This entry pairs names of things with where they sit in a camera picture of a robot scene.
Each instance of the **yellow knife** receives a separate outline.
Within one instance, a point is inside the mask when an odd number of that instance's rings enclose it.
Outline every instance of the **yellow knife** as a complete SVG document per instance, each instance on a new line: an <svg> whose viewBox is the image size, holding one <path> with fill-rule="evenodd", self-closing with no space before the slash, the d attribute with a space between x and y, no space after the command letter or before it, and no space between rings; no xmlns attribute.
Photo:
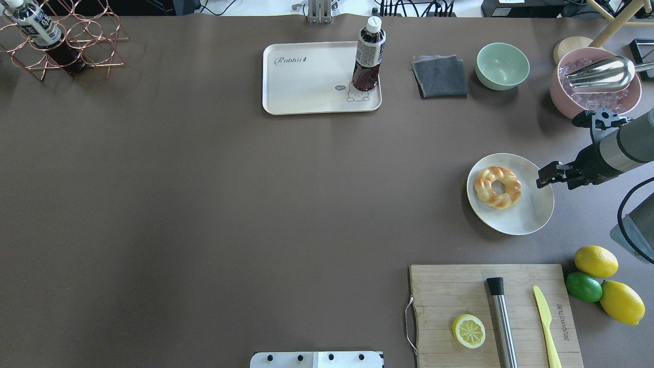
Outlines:
<svg viewBox="0 0 654 368"><path fill-rule="evenodd" d="M540 322L543 325L543 334L545 334L549 368L561 368L557 348L554 346L554 339L552 339L552 332L549 330L549 324L552 323L552 313L549 311L545 295L543 295L543 292L540 291L538 286L534 286L534 295L536 296L536 306L538 307L538 314L540 314Z"/></svg>

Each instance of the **metal ice scoop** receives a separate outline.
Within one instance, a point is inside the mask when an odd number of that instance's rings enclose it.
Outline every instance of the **metal ice scoop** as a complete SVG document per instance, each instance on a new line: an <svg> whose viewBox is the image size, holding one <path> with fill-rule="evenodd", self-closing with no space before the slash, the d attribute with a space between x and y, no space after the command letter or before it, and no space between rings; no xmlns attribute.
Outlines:
<svg viewBox="0 0 654 368"><path fill-rule="evenodd" d="M609 56L604 60L567 74L575 93L610 93L625 89L639 71L654 67L654 62L634 65L624 56Z"/></svg>

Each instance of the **gray cloth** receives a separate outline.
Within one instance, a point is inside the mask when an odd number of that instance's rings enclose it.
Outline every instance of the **gray cloth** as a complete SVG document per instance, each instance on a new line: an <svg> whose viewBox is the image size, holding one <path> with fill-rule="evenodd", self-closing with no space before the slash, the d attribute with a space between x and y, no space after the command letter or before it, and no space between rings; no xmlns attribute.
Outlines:
<svg viewBox="0 0 654 368"><path fill-rule="evenodd" d="M421 56L411 63L423 98L470 93L463 60L452 56Z"/></svg>

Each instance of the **green bowl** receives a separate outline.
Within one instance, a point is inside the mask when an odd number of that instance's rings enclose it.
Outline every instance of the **green bowl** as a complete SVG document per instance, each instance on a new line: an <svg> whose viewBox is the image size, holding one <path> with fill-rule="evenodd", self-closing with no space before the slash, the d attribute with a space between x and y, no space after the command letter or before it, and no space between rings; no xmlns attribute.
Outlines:
<svg viewBox="0 0 654 368"><path fill-rule="evenodd" d="M508 90L527 78L529 60L513 45L491 43L477 54L475 71L479 81L491 90Z"/></svg>

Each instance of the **gray table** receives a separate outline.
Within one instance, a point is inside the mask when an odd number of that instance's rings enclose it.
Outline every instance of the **gray table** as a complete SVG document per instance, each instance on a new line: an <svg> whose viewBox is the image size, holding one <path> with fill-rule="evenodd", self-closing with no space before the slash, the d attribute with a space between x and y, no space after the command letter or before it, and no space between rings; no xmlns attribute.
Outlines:
<svg viewBox="0 0 654 368"><path fill-rule="evenodd" d="M261 104L273 43L350 41L339 16L125 18L127 66L111 78L41 84L0 58L3 367L246 367L253 352L382 350L413 367L402 313L411 264L560 263L598 244L613 277L654 301L654 266L609 237L644 166L601 186L554 186L538 232L484 225L464 193L472 165L510 152L539 166L589 144L549 99L556 42L598 20L384 19L382 106L280 116ZM650 29L606 45L628 54ZM493 92L477 51L522 49L531 74ZM467 98L422 100L414 55L466 62ZM654 88L645 85L640 116ZM587 367L651 365L638 327L571 298Z"/></svg>

